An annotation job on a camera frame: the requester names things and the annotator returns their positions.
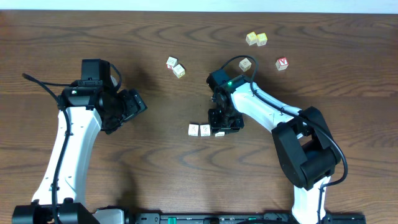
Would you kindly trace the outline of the white wooden block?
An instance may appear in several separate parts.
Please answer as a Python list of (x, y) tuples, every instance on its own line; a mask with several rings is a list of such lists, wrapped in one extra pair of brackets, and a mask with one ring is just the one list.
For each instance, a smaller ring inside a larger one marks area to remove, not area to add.
[(220, 132), (217, 132), (215, 134), (215, 137), (221, 137), (221, 136), (224, 136), (224, 135), (225, 135), (225, 132), (220, 131)]

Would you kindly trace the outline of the blue letter X block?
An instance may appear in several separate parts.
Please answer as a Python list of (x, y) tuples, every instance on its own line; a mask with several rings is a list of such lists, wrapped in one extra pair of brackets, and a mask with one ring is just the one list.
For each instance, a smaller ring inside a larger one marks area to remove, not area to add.
[(200, 134), (201, 137), (210, 136), (211, 135), (211, 128), (209, 124), (203, 124), (200, 126)]

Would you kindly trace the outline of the green letter J block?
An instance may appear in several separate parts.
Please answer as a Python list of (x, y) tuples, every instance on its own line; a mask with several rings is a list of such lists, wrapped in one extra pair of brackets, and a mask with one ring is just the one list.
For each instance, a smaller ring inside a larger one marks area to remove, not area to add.
[(199, 125), (198, 124), (189, 124), (188, 135), (189, 136), (198, 136), (198, 134), (199, 134)]

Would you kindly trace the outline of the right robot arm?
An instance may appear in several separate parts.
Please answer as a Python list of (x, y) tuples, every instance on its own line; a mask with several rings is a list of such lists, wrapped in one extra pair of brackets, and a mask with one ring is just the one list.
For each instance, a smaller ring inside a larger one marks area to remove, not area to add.
[(293, 217), (298, 223), (323, 223), (325, 190), (332, 185), (335, 166), (346, 159), (321, 112), (283, 104), (243, 75), (231, 79), (211, 74), (206, 82), (216, 103), (216, 108), (208, 111), (211, 133), (238, 132), (244, 126), (244, 114), (270, 131), (279, 164), (294, 185)]

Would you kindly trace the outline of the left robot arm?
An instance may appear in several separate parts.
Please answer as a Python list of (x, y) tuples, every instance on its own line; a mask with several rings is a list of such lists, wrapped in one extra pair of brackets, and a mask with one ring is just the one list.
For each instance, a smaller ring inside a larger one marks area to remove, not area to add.
[(99, 132), (111, 134), (146, 110), (136, 90), (119, 92), (110, 103), (102, 97), (62, 100), (58, 132), (45, 176), (30, 205), (18, 205), (12, 222), (23, 223), (134, 223), (125, 208), (108, 206), (90, 213), (85, 208), (86, 176)]

